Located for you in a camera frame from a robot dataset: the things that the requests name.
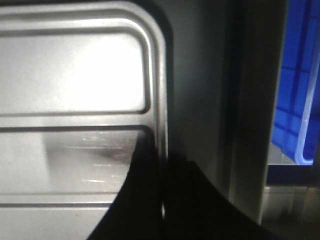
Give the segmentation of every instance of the stainless steel surface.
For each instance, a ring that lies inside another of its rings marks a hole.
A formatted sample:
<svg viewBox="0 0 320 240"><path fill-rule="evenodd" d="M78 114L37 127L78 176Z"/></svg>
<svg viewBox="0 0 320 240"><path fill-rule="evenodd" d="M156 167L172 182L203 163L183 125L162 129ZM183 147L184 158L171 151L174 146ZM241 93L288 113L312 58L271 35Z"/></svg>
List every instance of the stainless steel surface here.
<svg viewBox="0 0 320 240"><path fill-rule="evenodd" d="M195 161L221 191L220 138L228 51L229 0L134 0L164 30L168 70L169 149Z"/></svg>
<svg viewBox="0 0 320 240"><path fill-rule="evenodd" d="M252 220L260 223L287 1L240 2L242 6L238 11L242 11L240 20L243 22L236 23L236 26L243 28L243 36L236 38L242 37L242 58L238 62L241 64L238 75L233 76L239 84L239 96L234 100L238 112L229 119L229 124L236 129L229 139L230 153L226 153L226 161L231 161L229 199Z"/></svg>
<svg viewBox="0 0 320 240"><path fill-rule="evenodd" d="M312 186L267 186L262 225L290 239L318 240L320 191Z"/></svg>
<svg viewBox="0 0 320 240"><path fill-rule="evenodd" d="M85 240L106 210L106 207L1 207L0 236L6 240Z"/></svg>
<svg viewBox="0 0 320 240"><path fill-rule="evenodd" d="M85 239L138 137L167 158L162 32L124 1L6 6L0 51L0 239Z"/></svg>
<svg viewBox="0 0 320 240"><path fill-rule="evenodd" d="M270 143L268 149L268 165L297 165L292 159L284 155L279 147Z"/></svg>

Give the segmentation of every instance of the blue plastic bin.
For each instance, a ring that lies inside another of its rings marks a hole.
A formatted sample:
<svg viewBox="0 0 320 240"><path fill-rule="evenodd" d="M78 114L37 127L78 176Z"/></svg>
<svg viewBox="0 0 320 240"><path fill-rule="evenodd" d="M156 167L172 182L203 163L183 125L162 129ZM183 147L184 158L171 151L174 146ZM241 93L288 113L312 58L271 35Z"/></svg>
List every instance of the blue plastic bin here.
<svg viewBox="0 0 320 240"><path fill-rule="evenodd" d="M290 0L272 143L312 165L320 135L320 0Z"/></svg>

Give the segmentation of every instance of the metal panel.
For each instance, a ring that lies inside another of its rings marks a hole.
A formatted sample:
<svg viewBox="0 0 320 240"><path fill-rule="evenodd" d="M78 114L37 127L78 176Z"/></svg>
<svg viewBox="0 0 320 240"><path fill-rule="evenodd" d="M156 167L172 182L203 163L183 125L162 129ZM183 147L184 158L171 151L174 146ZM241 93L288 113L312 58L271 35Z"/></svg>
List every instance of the metal panel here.
<svg viewBox="0 0 320 240"><path fill-rule="evenodd" d="M241 1L243 48L239 70L238 119L231 156L230 201L256 222L261 207L267 155L281 63L286 0Z"/></svg>
<svg viewBox="0 0 320 240"><path fill-rule="evenodd" d="M0 51L0 239L84 239L137 138L167 158L162 32L124 1L5 6Z"/></svg>

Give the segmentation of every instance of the gray wall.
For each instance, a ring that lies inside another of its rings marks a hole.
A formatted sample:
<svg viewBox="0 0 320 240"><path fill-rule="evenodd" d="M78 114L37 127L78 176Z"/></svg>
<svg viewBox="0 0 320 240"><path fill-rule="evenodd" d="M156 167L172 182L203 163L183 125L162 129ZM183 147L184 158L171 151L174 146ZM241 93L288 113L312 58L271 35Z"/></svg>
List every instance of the gray wall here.
<svg viewBox="0 0 320 240"><path fill-rule="evenodd" d="M196 161L217 185L228 1L153 2L162 9L173 32L169 149Z"/></svg>

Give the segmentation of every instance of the black object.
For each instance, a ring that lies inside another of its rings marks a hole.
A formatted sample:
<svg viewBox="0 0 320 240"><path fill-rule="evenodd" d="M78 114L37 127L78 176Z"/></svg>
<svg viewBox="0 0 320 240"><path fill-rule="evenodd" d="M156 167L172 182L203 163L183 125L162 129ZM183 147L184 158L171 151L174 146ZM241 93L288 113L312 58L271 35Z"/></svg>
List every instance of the black object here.
<svg viewBox="0 0 320 240"><path fill-rule="evenodd" d="M309 186L313 166L269 165L266 185Z"/></svg>
<svg viewBox="0 0 320 240"><path fill-rule="evenodd" d="M120 192L87 240L281 239L230 204L194 162L171 155L165 181L159 172L155 149L140 138Z"/></svg>

